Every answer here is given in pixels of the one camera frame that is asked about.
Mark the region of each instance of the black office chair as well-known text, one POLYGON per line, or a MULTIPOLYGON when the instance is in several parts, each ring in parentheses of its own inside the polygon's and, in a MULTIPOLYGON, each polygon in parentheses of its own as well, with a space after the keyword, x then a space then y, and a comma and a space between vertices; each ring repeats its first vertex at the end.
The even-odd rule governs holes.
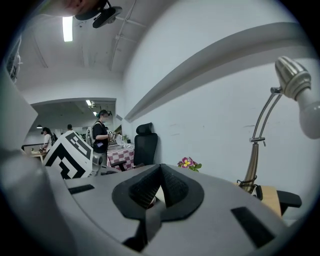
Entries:
MULTIPOLYGON (((156 147, 158 143, 158 135, 152 133, 152 122, 139 125, 136 128, 137 136, 134 137, 134 158, 133 164, 134 169, 152 165, 154 163, 154 156, 156 152, 156 147)), ((119 166, 122 172, 126 171, 124 164, 127 161, 120 161, 111 164, 111 167, 119 166)))

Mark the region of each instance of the fluorescent light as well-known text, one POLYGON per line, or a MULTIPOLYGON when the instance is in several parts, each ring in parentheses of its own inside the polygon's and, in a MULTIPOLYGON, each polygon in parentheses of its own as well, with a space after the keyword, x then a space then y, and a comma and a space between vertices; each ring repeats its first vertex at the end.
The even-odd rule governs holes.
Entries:
POLYGON ((71 42, 73 40, 72 20, 73 17, 62 17, 63 39, 65 42, 71 42))

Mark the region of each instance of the pink and white tablecloth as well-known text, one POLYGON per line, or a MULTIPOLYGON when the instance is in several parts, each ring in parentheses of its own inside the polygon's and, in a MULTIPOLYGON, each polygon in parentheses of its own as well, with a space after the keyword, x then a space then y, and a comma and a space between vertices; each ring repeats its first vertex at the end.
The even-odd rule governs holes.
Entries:
POLYGON ((116 162, 126 161, 126 163, 123 165, 124 169, 130 170, 134 168, 134 144, 131 144, 131 147, 129 148, 122 148, 120 145, 110 146, 108 147, 106 155, 106 165, 109 167, 116 162))

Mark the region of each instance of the light bulb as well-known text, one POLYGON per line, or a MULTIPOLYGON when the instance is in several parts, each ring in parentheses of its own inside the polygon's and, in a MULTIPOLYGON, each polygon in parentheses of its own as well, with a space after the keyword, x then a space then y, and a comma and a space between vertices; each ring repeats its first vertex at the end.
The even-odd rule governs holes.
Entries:
POLYGON ((286 57, 275 62, 282 92, 299 104, 299 121, 303 133, 310 139, 320 138, 320 95, 311 91, 311 75, 300 63, 286 57))

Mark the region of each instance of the chair backrest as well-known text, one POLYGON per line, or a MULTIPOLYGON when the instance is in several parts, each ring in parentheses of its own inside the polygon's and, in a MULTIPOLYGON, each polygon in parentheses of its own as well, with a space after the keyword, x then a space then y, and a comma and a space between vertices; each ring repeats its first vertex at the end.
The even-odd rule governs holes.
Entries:
POLYGON ((137 127, 134 138, 133 164, 152 165, 158 143, 158 135, 151 132, 152 123, 142 124, 137 127))

